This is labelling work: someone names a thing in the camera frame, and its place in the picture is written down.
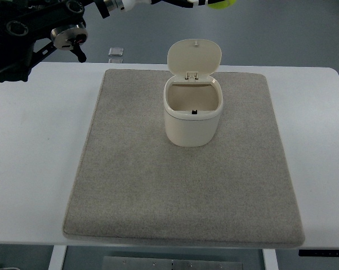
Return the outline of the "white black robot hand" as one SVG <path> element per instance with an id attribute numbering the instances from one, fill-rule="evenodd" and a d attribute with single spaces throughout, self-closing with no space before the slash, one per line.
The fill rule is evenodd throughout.
<path id="1" fill-rule="evenodd" d="M 152 1 L 152 0 L 121 0 L 115 1 L 115 4 L 121 11 L 129 11 L 134 8 L 137 4 L 149 4 L 155 5 L 162 0 Z M 208 0 L 198 0 L 198 1 L 187 1 L 187 0 L 163 0 L 162 2 L 168 3 L 173 6 L 178 6 L 182 8 L 194 8 L 196 6 L 204 6 L 215 4 L 219 1 L 208 1 Z"/>

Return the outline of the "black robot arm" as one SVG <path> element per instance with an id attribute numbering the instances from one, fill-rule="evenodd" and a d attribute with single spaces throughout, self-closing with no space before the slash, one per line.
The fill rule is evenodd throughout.
<path id="1" fill-rule="evenodd" d="M 34 66 L 55 50 L 87 60 L 83 19 L 92 1 L 0 1 L 0 82 L 28 80 Z"/>

